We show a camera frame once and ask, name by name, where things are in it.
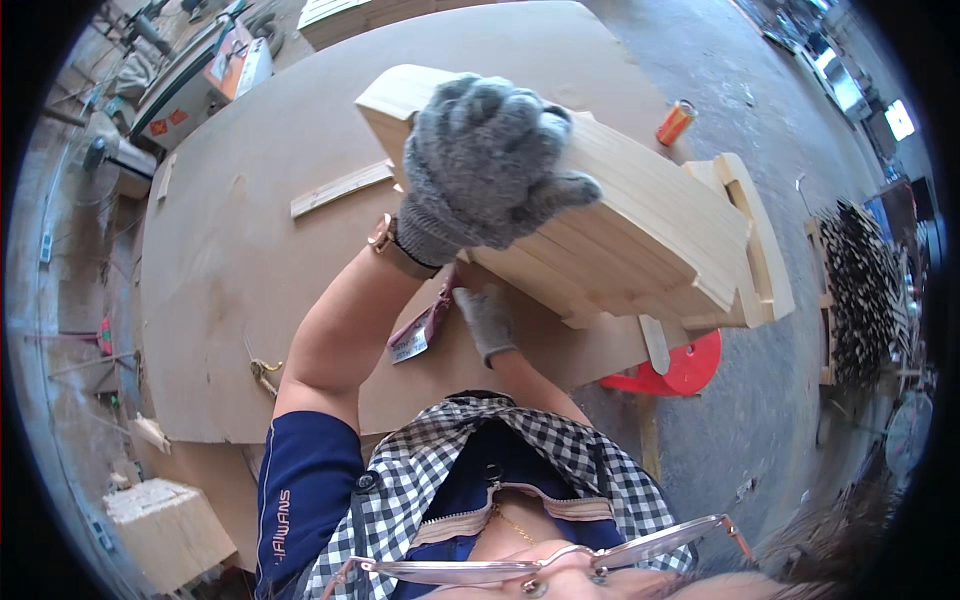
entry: checkered apron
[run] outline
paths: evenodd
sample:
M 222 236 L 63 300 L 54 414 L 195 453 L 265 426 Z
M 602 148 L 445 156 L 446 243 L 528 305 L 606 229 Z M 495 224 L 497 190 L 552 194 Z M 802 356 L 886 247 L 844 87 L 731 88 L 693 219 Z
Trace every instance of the checkered apron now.
M 675 524 L 660 490 L 640 466 L 607 436 L 573 420 L 518 408 L 504 396 L 451 396 L 423 410 L 405 427 L 380 442 L 368 473 L 379 481 L 355 492 L 350 511 L 330 543 L 304 573 L 302 598 L 319 598 L 324 586 L 351 555 L 378 562 L 400 561 L 413 542 L 434 494 L 467 439 L 484 421 L 500 419 L 553 465 L 580 497 L 606 496 L 617 530 L 632 540 Z M 602 465 L 598 472 L 597 465 Z M 686 571 L 694 564 L 686 546 L 637 564 L 656 570 Z M 393 578 L 354 568 L 337 600 L 385 600 Z

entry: hand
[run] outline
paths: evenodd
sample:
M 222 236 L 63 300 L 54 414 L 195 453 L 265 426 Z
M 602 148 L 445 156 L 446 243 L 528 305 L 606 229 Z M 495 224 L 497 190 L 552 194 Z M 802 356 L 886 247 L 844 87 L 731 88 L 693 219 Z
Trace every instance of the hand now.
M 488 283 L 483 292 L 474 294 L 467 288 L 453 290 L 453 298 L 464 313 L 470 328 L 473 343 L 483 356 L 483 364 L 492 369 L 490 359 L 500 352 L 516 350 L 514 345 L 514 320 L 510 308 L 503 301 L 503 290 Z
M 562 210 L 600 200 L 600 185 L 553 173 L 570 137 L 566 112 L 498 77 L 439 86 L 417 115 L 403 156 L 411 189 L 397 244 L 439 267 L 463 248 L 506 250 Z

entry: table surface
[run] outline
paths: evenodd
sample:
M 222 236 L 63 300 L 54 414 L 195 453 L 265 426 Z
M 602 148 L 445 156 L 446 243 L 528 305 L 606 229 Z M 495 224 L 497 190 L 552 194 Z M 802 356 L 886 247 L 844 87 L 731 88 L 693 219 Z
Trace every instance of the table surface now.
M 151 190 L 140 278 L 144 357 L 156 418 L 172 440 L 263 443 L 274 403 L 251 376 L 244 329 L 254 357 L 285 360 L 300 320 L 400 195 L 383 183 L 296 221 L 290 202 L 386 157 L 353 100 L 403 63 L 503 76 L 589 110 L 678 163 L 692 158 L 683 143 L 666 149 L 656 141 L 667 104 L 623 45 L 574 2 L 429 14 L 276 74 L 178 146 L 166 201 Z M 460 268 L 470 287 L 497 280 L 476 265 Z M 423 286 L 397 328 L 441 283 L 438 276 Z M 636 317 L 602 315 L 573 330 L 516 289 L 507 297 L 520 349 L 564 389 L 647 360 Z M 666 325 L 665 334 L 672 348 L 688 341 L 678 327 Z M 391 431 L 448 394 L 495 387 L 451 310 L 424 354 L 391 365 L 384 353 L 360 390 L 361 430 Z

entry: gold necklace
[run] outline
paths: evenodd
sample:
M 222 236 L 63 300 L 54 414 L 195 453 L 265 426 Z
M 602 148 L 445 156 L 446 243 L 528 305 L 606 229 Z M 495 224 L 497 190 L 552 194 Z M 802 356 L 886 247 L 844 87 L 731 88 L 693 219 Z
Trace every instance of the gold necklace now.
M 532 546 L 537 545 L 537 543 L 534 541 L 534 539 L 531 538 L 530 536 L 528 536 L 528 535 L 527 535 L 527 532 L 523 531 L 523 528 L 522 528 L 522 527 L 520 527 L 519 525 L 517 525 L 517 524 L 514 523 L 513 521 L 509 520 L 508 518 L 506 518 L 506 517 L 503 515 L 503 511 L 502 511 L 501 508 L 500 508 L 500 503 L 499 503 L 499 502 L 494 502 L 494 503 L 493 503 L 493 508 L 492 508 L 492 510 L 491 510 L 491 513 L 490 513 L 490 518 L 487 519 L 487 525 L 490 525 L 490 521 L 492 521 L 495 516 L 499 516 L 499 517 L 502 518 L 503 520 L 507 521 L 507 524 L 510 525 L 511 527 L 513 527 L 513 528 L 514 528 L 514 531 L 516 531 L 517 533 L 521 534 L 521 535 L 523 536 L 523 538 L 524 538 L 525 540 L 527 540 L 527 543 L 529 543 L 529 544 L 532 545 Z

